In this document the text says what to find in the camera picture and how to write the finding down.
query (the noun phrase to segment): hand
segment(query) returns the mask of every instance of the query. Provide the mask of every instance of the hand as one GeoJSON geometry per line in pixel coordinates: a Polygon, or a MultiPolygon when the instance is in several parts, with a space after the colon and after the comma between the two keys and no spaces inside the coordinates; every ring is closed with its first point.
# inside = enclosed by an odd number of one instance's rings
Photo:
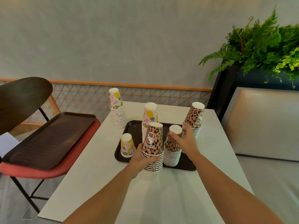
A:
{"type": "Polygon", "coordinates": [[[148,164],[158,162],[161,160],[159,156],[145,157],[142,154],[143,143],[140,143],[132,156],[129,164],[125,167],[130,174],[132,179],[136,178],[140,171],[142,171],[148,164]]]}
{"type": "Polygon", "coordinates": [[[174,132],[169,132],[169,135],[178,142],[181,149],[187,154],[189,159],[192,161],[197,157],[197,155],[200,155],[200,152],[197,148],[196,139],[193,135],[191,126],[186,122],[183,122],[183,124],[187,127],[183,128],[183,131],[186,132],[185,139],[180,138],[174,132]]]}

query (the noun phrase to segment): lattice wainscoting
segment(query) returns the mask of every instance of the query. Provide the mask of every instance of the lattice wainscoting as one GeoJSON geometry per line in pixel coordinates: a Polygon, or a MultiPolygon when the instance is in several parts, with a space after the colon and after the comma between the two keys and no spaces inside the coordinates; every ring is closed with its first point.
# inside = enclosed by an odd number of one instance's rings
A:
{"type": "MultiPolygon", "coordinates": [[[[59,84],[52,83],[52,96],[61,112],[78,112],[95,114],[100,122],[110,112],[109,92],[112,86],[59,84]]],[[[167,90],[136,87],[118,87],[124,101],[155,102],[161,105],[191,106],[192,102],[199,101],[207,105],[211,92],[193,90],[167,90]]],[[[49,118],[54,110],[47,101],[42,106],[49,118]]],[[[36,111],[27,122],[44,123],[45,120],[39,111],[36,111]]]]}

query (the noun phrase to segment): stack of paper cups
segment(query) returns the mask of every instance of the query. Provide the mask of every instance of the stack of paper cups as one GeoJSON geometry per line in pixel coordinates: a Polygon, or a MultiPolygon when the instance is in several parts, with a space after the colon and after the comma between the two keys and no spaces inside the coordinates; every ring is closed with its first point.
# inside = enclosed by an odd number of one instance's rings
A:
{"type": "Polygon", "coordinates": [[[153,102],[148,102],[144,105],[143,120],[142,120],[142,142],[144,142],[147,133],[148,124],[150,122],[159,122],[158,107],[153,102]]]}
{"type": "Polygon", "coordinates": [[[118,129],[123,129],[127,124],[127,119],[118,88],[111,88],[109,95],[110,109],[113,114],[114,124],[118,129]]]}
{"type": "MultiPolygon", "coordinates": [[[[179,137],[182,136],[182,128],[179,125],[171,125],[169,132],[174,132],[179,137]]],[[[169,135],[169,132],[164,142],[163,163],[169,167],[174,167],[180,160],[182,149],[178,142],[169,135]]]]}
{"type": "MultiPolygon", "coordinates": [[[[202,126],[202,116],[204,113],[204,104],[200,102],[193,102],[189,112],[185,118],[185,122],[192,127],[192,132],[195,138],[197,138],[200,128],[202,126]]],[[[183,131],[182,138],[186,137],[186,133],[183,131]]]]}
{"type": "Polygon", "coordinates": [[[151,122],[148,125],[146,138],[142,147],[142,153],[145,157],[159,156],[160,161],[150,163],[146,170],[157,172],[163,167],[163,125],[161,123],[151,122]]]}
{"type": "Polygon", "coordinates": [[[132,135],[125,133],[121,136],[121,155],[123,157],[131,157],[136,151],[132,135]]]}

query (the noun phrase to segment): wooden trim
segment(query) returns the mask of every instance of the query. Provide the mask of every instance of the wooden trim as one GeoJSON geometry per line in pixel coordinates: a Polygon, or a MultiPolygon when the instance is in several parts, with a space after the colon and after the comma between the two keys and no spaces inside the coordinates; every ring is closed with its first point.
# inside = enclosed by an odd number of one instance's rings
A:
{"type": "Polygon", "coordinates": [[[50,102],[50,105],[52,107],[52,109],[54,110],[55,115],[60,113],[60,110],[54,100],[54,98],[52,97],[52,95],[50,95],[50,97],[48,98],[48,101],[50,102]]]}
{"type": "Polygon", "coordinates": [[[44,123],[37,122],[22,122],[21,125],[29,125],[29,126],[42,126],[44,123]]]}
{"type": "MultiPolygon", "coordinates": [[[[12,82],[16,79],[0,78],[0,81],[12,82]]],[[[112,82],[81,82],[81,81],[67,81],[67,80],[49,80],[50,83],[62,84],[80,84],[80,85],[96,85],[96,86],[123,86],[123,87],[138,87],[151,89],[166,89],[166,90],[194,90],[194,91],[212,91],[212,88],[198,88],[185,86],[162,86],[162,85],[145,85],[145,84],[127,84],[127,83],[112,83],[112,82]]]]}

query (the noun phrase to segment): concrete textured wall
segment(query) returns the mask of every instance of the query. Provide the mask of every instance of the concrete textured wall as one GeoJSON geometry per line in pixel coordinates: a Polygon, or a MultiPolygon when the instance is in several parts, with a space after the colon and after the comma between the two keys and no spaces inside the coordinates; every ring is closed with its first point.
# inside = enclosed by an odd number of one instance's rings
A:
{"type": "Polygon", "coordinates": [[[299,0],[0,0],[0,77],[212,87],[232,25],[299,23],[299,0]]]}

